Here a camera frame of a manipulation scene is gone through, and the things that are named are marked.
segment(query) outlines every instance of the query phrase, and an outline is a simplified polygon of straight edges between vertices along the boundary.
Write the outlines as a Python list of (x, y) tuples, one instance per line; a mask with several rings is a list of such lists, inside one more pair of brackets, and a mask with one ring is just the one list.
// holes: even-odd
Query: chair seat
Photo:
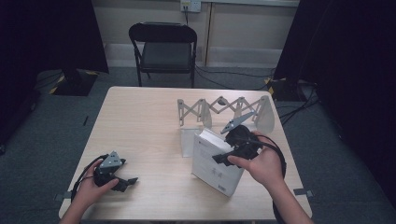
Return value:
[(190, 43), (146, 43), (143, 48), (140, 64), (143, 72), (189, 73), (190, 68)]

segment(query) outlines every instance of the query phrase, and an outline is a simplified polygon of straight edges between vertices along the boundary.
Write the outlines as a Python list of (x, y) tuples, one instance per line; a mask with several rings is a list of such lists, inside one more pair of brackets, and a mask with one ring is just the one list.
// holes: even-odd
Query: wall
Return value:
[[(134, 66), (129, 28), (140, 21), (186, 23), (179, 1), (93, 0), (109, 66)], [(275, 67), (296, 7), (202, 3), (189, 13), (198, 34), (197, 64)]]

